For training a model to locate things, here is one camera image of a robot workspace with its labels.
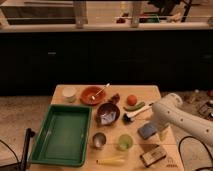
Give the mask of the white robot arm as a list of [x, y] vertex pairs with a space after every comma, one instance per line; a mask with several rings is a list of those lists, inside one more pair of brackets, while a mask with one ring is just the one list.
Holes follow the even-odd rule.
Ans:
[[213, 147], [213, 123], [181, 110], [182, 105], [182, 98], [175, 93], [154, 102], [151, 121], [157, 130], [163, 131], [169, 124], [173, 124]]

